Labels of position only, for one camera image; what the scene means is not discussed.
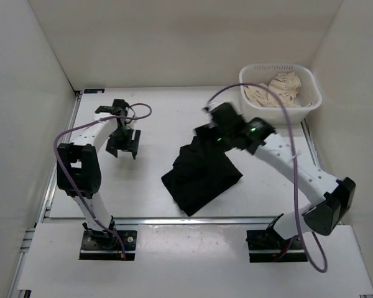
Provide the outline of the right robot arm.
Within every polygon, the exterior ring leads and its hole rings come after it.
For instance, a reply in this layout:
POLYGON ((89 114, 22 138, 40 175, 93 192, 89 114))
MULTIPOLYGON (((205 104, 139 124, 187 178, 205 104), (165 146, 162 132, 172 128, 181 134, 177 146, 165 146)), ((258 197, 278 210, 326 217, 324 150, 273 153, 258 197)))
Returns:
POLYGON ((308 199, 308 205, 281 214, 270 224, 269 245, 281 248, 299 233, 330 235, 349 210, 356 183, 349 177, 338 179, 311 161, 299 158, 292 153, 291 142, 285 142, 272 125, 259 117, 246 121, 229 102, 207 111, 215 143, 227 150, 237 148, 249 152, 276 169, 308 199))

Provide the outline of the black trousers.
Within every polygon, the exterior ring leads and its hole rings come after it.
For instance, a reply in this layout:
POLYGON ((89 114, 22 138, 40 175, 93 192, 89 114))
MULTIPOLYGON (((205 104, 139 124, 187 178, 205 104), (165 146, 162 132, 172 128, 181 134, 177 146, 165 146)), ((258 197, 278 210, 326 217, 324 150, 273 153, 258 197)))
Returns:
POLYGON ((172 199, 189 217, 243 177, 226 156, 223 145, 216 128, 196 128, 191 143, 180 147, 173 168, 161 177, 172 199))

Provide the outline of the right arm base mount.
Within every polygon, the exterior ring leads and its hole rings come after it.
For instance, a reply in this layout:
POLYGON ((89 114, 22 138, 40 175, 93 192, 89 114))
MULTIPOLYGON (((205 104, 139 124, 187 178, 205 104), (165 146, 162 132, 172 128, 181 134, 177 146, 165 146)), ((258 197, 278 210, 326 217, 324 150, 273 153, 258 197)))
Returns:
POLYGON ((250 263, 299 263, 308 261, 298 237, 284 240, 267 230, 247 230, 246 242, 250 263))

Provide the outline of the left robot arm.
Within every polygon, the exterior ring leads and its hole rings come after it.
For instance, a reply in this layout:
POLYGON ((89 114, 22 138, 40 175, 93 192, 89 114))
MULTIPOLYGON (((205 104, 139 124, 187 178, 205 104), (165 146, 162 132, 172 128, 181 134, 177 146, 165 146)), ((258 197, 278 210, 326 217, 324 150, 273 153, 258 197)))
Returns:
POLYGON ((101 169, 98 153, 104 148, 112 156, 119 151, 137 156, 140 130, 133 106, 115 99, 111 106, 99 106, 91 123, 77 127, 79 135, 71 142, 54 141, 57 159, 57 186, 73 198, 85 216, 88 236, 104 249, 124 249, 114 217, 109 214, 99 194, 101 169))

